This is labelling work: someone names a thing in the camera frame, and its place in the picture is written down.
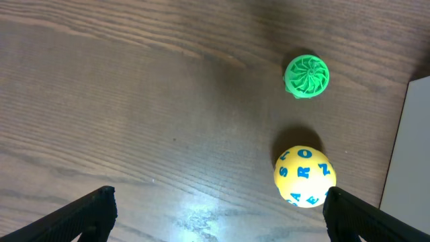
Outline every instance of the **wood grain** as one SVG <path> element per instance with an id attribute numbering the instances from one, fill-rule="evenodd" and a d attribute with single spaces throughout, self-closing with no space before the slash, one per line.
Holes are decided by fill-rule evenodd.
<path id="1" fill-rule="evenodd" d="M 277 194 L 275 146 L 315 131 L 338 185 L 378 206 L 407 83 L 430 74 L 429 14 L 423 0 L 0 1 L 0 235 L 110 185 L 111 241 L 328 241 L 322 207 Z M 331 70 L 317 98 L 284 91 L 298 49 Z"/>

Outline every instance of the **green ball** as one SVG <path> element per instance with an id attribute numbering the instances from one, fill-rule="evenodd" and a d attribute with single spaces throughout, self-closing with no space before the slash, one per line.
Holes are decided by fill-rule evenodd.
<path id="1" fill-rule="evenodd" d="M 320 58 L 305 54 L 289 63 L 284 82 L 286 91 L 295 98 L 311 98 L 320 95 L 329 85 L 329 68 Z"/>

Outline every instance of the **ball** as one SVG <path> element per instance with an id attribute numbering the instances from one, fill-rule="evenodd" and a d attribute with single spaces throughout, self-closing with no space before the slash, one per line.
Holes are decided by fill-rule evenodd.
<path id="1" fill-rule="evenodd" d="M 336 173 L 329 159 L 305 146 L 282 153 L 273 176 L 282 198 L 301 208 L 323 204 L 329 188 L 336 186 Z"/>

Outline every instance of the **yellow ball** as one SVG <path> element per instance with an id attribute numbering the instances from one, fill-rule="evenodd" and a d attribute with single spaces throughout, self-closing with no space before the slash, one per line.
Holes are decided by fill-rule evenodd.
<path id="1" fill-rule="evenodd" d="M 304 146 L 285 151 L 276 161 L 273 176 L 282 198 L 301 208 L 323 204 L 329 188 L 336 186 L 336 173 L 329 159 Z"/>

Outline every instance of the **blue letter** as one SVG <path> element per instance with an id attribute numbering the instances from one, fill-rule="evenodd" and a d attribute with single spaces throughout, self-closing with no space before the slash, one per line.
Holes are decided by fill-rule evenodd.
<path id="1" fill-rule="evenodd" d="M 290 154 L 290 152 L 289 151 L 286 151 L 281 157 L 280 157 L 280 159 L 283 161 L 284 159 L 285 159 L 285 156 L 286 155 L 288 155 L 288 154 Z"/>
<path id="2" fill-rule="evenodd" d="M 297 176 L 298 177 L 306 177 L 306 178 L 309 178 L 309 171 L 310 171 L 310 168 L 309 167 L 306 167 L 306 168 L 303 168 L 303 167 L 299 167 L 298 169 L 297 169 Z"/>
<path id="3" fill-rule="evenodd" d="M 299 201 L 299 199 L 300 199 L 300 194 L 291 194 L 291 197 L 293 197 L 294 199 L 296 199 L 296 200 L 297 200 L 297 202 L 300 202 L 300 201 Z"/>
<path id="4" fill-rule="evenodd" d="M 330 174 L 330 171 L 327 169 L 327 164 L 318 164 L 320 168 L 322 168 L 322 174 L 328 175 Z"/>
<path id="5" fill-rule="evenodd" d="M 300 156 L 301 158 L 311 158 L 312 152 L 308 150 L 299 150 L 297 152 L 297 155 Z"/>
<path id="6" fill-rule="evenodd" d="M 316 204 L 316 202 L 318 202 L 318 200 L 320 200 L 320 199 L 317 198 L 315 200 L 315 198 L 313 196 L 311 196 L 309 199 L 307 199 L 307 202 L 309 202 L 310 204 L 314 205 L 314 204 Z"/>
<path id="7" fill-rule="evenodd" d="M 293 203 L 290 199 L 287 200 L 290 204 L 293 204 L 294 206 L 297 206 L 297 204 Z"/>
<path id="8" fill-rule="evenodd" d="M 281 167 L 281 168 L 279 169 L 279 174 L 280 174 L 280 175 L 282 175 L 283 177 L 287 177 L 287 173 L 288 173 L 287 168 L 285 168 L 285 167 Z"/>

